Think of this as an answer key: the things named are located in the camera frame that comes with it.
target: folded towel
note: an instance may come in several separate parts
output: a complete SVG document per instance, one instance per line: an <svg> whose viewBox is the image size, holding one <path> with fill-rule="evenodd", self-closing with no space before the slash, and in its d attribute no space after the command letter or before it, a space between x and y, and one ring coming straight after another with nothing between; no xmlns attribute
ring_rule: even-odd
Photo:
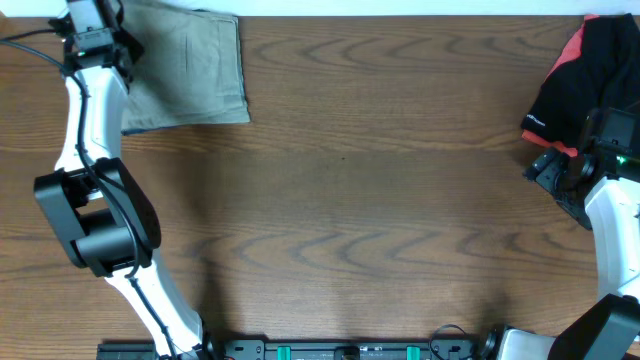
<svg viewBox="0 0 640 360"><path fill-rule="evenodd" d="M123 134L249 122L237 18L136 0L124 8L123 27L145 53L134 67Z"/></svg>

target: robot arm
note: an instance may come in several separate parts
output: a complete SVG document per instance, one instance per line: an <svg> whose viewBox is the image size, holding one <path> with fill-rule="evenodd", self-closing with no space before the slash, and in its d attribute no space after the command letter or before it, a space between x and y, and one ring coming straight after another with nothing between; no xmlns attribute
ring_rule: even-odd
<svg viewBox="0 0 640 360"><path fill-rule="evenodd" d="M557 338L507 329L496 358L621 359L640 333L640 118L595 110L578 157L551 148L524 175L593 229L599 302Z"/></svg>
<svg viewBox="0 0 640 360"><path fill-rule="evenodd" d="M210 359L213 347L200 316L175 286L158 249L155 211L119 159L122 113L141 46L120 28L122 15L112 11L108 0L69 0L68 7L67 17L52 25L67 34L64 65L89 96L83 98L76 81L66 78L70 100L66 140L55 172L36 179L36 199L70 260L104 277L129 301L153 336L160 359L183 358L183 354ZM79 129L82 105L85 121L84 129ZM76 209L103 194L78 154L80 130L85 158L112 194L105 197L106 209L86 215ZM133 232L127 230L121 210ZM135 261L140 267L128 277Z"/></svg>

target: green connector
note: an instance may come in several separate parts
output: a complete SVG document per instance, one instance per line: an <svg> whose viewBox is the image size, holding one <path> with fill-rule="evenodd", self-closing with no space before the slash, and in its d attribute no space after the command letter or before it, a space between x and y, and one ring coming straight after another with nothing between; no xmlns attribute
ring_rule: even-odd
<svg viewBox="0 0 640 360"><path fill-rule="evenodd" d="M407 360L420 360L420 348L417 346L407 346Z"/></svg>
<svg viewBox="0 0 640 360"><path fill-rule="evenodd" d="M288 346L279 346L278 360L291 360L291 348Z"/></svg>

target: wood grain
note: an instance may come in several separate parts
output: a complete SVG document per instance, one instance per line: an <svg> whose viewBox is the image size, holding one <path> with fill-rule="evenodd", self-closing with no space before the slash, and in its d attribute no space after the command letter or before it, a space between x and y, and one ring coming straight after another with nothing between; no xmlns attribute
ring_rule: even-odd
<svg viewBox="0 0 640 360"><path fill-rule="evenodd" d="M540 149L519 122L579 24L241 19L252 123L123 143L179 287L222 336L559 333L595 301L593 236L521 177ZM60 55L52 37L25 43ZM63 82L1 51L0 357L87 359L105 339L149 338L69 263L33 200L64 141Z"/></svg>

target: wire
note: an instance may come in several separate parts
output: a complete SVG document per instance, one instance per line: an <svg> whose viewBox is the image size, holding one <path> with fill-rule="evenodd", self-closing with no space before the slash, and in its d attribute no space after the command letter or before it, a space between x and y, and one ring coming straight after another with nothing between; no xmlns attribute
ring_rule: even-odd
<svg viewBox="0 0 640 360"><path fill-rule="evenodd" d="M28 36L32 36L32 35L51 34L51 33L55 33L55 32L56 31L54 29L33 30L33 31L26 32L24 34L7 36L6 38L2 38L2 40L4 40L4 41L14 41L14 40L22 39L22 38L25 38L25 37L28 37Z"/></svg>
<svg viewBox="0 0 640 360"><path fill-rule="evenodd" d="M169 352L171 352L171 358L174 360L177 360L178 357L176 356L176 350L172 346L173 341L171 341L171 337L169 336L169 330L162 323L162 320L160 319L158 314L155 312L155 310L153 310L153 307L151 306L151 304L149 304L149 300L147 300L147 297L144 296L142 289L140 289L140 285L138 285L138 279L131 278L129 279L129 283L131 283L131 287L133 287L133 289L136 291L136 294L138 294L138 296L140 297L142 304L147 309L149 314L151 314L151 317L153 318L153 320L156 321L156 323L160 327L160 331L162 332L162 334L164 334L164 337L167 339L167 345L169 345Z"/></svg>
<svg viewBox="0 0 640 360"><path fill-rule="evenodd" d="M439 333L440 331L445 330L445 329L458 329L458 330L462 331L462 333L464 334L464 336L467 336L467 333L466 333L464 330L462 330L462 328L461 328L460 326L458 326L458 325L455 325L455 324L447 324L447 325L442 325L442 326L440 326L440 327L439 327L439 328L438 328L438 329L433 333L433 335L431 335L431 338L429 339L429 350L431 351L431 353L432 353L436 358L438 358L438 360L444 360L444 359L442 358L442 356L440 356L440 355L438 354L438 350L434 350L434 349L433 349L433 347L431 346L431 343L433 342L433 339L436 337L436 335L438 335L438 333ZM473 354L474 354L474 351L473 351L473 349L471 349L471 353L470 353L469 355L467 355L467 356L465 356L465 357L460 356L460 359L461 359L461 360L469 360L469 359L472 359L472 358L473 358Z"/></svg>
<svg viewBox="0 0 640 360"><path fill-rule="evenodd" d="M638 100L638 101L634 102L634 103L633 103L633 104L631 104L631 105L628 105L626 108L624 108L624 110L623 110L623 111L629 111L631 108L635 107L635 106L636 106L636 105L638 105L638 104L640 104L640 100Z"/></svg>
<svg viewBox="0 0 640 360"><path fill-rule="evenodd" d="M175 342L173 342L173 340L171 340L171 343L173 344L173 347L174 347L174 348L176 348L176 349L180 350L180 352L182 353L182 354L180 354L180 357L181 357L181 358L183 358L183 357L186 355L186 356L188 356L188 357L190 357L190 358L192 358L192 359L199 360L197 355L193 355L193 354L191 354L190 352L186 352L186 351L182 350L178 345L176 345L176 343L175 343Z"/></svg>
<svg viewBox="0 0 640 360"><path fill-rule="evenodd" d="M16 38L19 35L15 35L12 36L10 38ZM122 204L120 204L120 202L118 202L118 200L115 198L115 196L113 195L113 193L111 193L111 191L104 185L104 183L102 182L102 180L100 180L100 178L98 177L98 175L95 173L95 171L91 168L91 166L88 163L88 160L86 158L86 149L84 147L84 130L85 130L85 121L86 121L86 113L87 113L87 99L89 98L89 94L87 93L87 89L85 88L85 86L82 84L82 82L80 82L80 80L75 76L75 74L73 74L71 71L67 70L64 65L62 63L60 63L59 61L57 61L56 59L52 58L51 56L44 54L38 50L32 49L28 46L22 45L22 44L18 44L18 43L14 43L5 39L0 40L0 45L5 45L5 46L10 46L22 51L25 51L29 54L35 55L41 59L44 59L46 61L48 61L49 63L55 65L58 69L60 69L60 71L65 75L70 77L75 83L76 85L78 85L78 88L80 89L80 96L81 96L81 102L80 102L80 120L78 122L78 140L76 143L76 150L78 151L78 156L80 157L80 162L82 163L82 166L85 168L85 170L87 171L87 174L89 175L89 177L91 178L91 180L98 186L98 188L100 189L100 191L102 192L102 195L109 201L111 202L112 205L114 205L116 207L117 212L122 216L122 220L124 221L127 230L129 231L129 235L131 236L131 239L133 240L133 255L134 255L134 266L133 269L131 270L131 272L127 275L125 275L125 277L127 279L129 279L129 282L131 283L131 286L134 288L134 290L136 291L136 294L138 294L138 297L140 297L140 301L142 301L142 303L144 304L145 308L147 309L147 311L149 312L149 314L151 314L151 317L156 321L156 323L158 324L158 326L160 327L160 330L162 331L162 333L164 334L165 338L167 339L167 345L169 347L169 351L171 352L171 357L174 360L177 360L177 356L176 356L176 352L173 346L173 341L171 341L171 338L169 337L169 332L167 330L167 327L162 323L162 320L160 319L160 317L158 317L158 314L153 310L153 307L151 307L151 304L149 303L149 301L147 300L146 296L144 295L144 293L142 292L142 290L140 289L140 286L138 285L138 280L136 278L134 278L134 275L136 274L136 272L138 271L138 268L140 267L140 262L139 262L139 249L138 249L138 236L137 233L135 231L135 229L133 228L133 226L131 225L131 219L129 219L129 216L125 213Z"/></svg>
<svg viewBox="0 0 640 360"><path fill-rule="evenodd" d="M120 5L120 9L118 9L118 12L116 13L116 21L118 22L118 25L122 25L122 21L124 21L124 5L122 4L122 0L116 0L118 2L118 5Z"/></svg>

